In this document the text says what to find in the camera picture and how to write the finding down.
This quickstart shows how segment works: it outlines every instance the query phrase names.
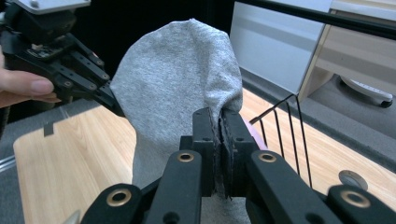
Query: cabinet door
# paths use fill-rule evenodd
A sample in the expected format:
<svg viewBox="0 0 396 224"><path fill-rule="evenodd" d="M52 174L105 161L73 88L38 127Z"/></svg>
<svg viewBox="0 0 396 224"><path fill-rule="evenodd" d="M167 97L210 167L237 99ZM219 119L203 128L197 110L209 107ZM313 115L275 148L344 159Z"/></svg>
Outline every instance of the cabinet door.
<svg viewBox="0 0 396 224"><path fill-rule="evenodd" d="M332 0L276 0L328 12ZM230 33L239 66L297 94L320 39L323 23L235 3Z"/></svg>
<svg viewBox="0 0 396 224"><path fill-rule="evenodd" d="M396 41L332 26L316 66L396 94Z"/></svg>

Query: gray fabric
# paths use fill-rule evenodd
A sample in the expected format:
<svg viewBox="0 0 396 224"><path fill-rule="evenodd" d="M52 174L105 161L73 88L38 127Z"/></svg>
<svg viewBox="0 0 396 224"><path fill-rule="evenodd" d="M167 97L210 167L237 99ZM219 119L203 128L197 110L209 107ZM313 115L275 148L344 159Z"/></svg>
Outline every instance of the gray fabric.
<svg viewBox="0 0 396 224"><path fill-rule="evenodd" d="M210 106L218 124L222 108L242 106L242 78L229 37L196 20L171 22L139 39L110 88L136 129L133 184L139 188L161 177L180 136L191 135L194 111ZM202 223L247 222L243 201L203 199Z"/></svg>

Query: white cabinet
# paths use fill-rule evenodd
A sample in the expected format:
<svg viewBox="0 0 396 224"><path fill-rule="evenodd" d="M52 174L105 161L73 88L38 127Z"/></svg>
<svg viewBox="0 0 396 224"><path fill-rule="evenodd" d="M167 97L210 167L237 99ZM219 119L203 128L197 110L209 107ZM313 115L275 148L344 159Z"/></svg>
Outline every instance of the white cabinet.
<svg viewBox="0 0 396 224"><path fill-rule="evenodd" d="M332 0L277 2L328 12ZM236 2L230 38L240 67L297 94L322 29L320 22Z"/></svg>

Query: finger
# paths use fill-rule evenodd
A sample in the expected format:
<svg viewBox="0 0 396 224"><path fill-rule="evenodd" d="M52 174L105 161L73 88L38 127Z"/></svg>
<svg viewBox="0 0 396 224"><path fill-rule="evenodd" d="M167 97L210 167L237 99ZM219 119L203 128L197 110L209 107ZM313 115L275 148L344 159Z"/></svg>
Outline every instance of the finger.
<svg viewBox="0 0 396 224"><path fill-rule="evenodd" d="M30 97L17 95L8 91L0 92L0 108L6 107L9 105L15 105L24 101L29 100Z"/></svg>
<svg viewBox="0 0 396 224"><path fill-rule="evenodd" d="M0 68L0 90L19 95L38 96L51 93L53 84L44 77Z"/></svg>

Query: human hand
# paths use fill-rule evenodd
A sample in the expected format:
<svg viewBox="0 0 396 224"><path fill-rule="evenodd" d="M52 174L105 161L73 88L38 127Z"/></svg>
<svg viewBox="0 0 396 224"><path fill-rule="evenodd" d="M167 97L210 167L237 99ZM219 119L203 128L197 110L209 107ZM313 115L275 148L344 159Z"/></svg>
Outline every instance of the human hand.
<svg viewBox="0 0 396 224"><path fill-rule="evenodd" d="M0 53L0 108L27 100L60 102L48 79L28 72L5 69L4 55Z"/></svg>

